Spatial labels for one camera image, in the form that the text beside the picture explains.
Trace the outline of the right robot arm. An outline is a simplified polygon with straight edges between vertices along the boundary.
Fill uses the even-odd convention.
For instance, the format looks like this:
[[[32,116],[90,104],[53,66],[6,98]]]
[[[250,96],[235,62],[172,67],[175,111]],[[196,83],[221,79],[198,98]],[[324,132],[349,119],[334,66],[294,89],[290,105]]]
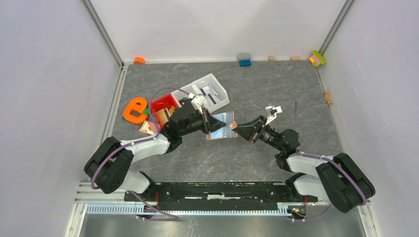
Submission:
[[[288,179],[286,197],[299,201],[304,196],[328,200],[337,210],[347,213],[365,205],[376,194],[376,189],[355,161],[346,153],[335,156],[320,156],[299,150],[298,132],[286,129],[277,132],[259,116],[253,121],[229,125],[235,133],[250,143],[262,141],[277,149],[277,165],[285,171],[294,172]]]

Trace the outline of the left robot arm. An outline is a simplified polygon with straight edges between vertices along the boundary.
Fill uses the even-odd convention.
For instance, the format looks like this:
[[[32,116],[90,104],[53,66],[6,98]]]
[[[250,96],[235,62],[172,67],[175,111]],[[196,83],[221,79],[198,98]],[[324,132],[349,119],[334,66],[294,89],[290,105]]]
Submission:
[[[151,179],[143,172],[134,173],[130,166],[144,158],[168,154],[182,144],[182,137],[201,131],[213,133],[226,124],[214,118],[206,108],[180,107],[173,111],[168,122],[153,136],[138,140],[119,141],[106,138],[84,167],[91,179],[90,186],[110,194],[118,189],[132,191],[143,201],[155,196]]]

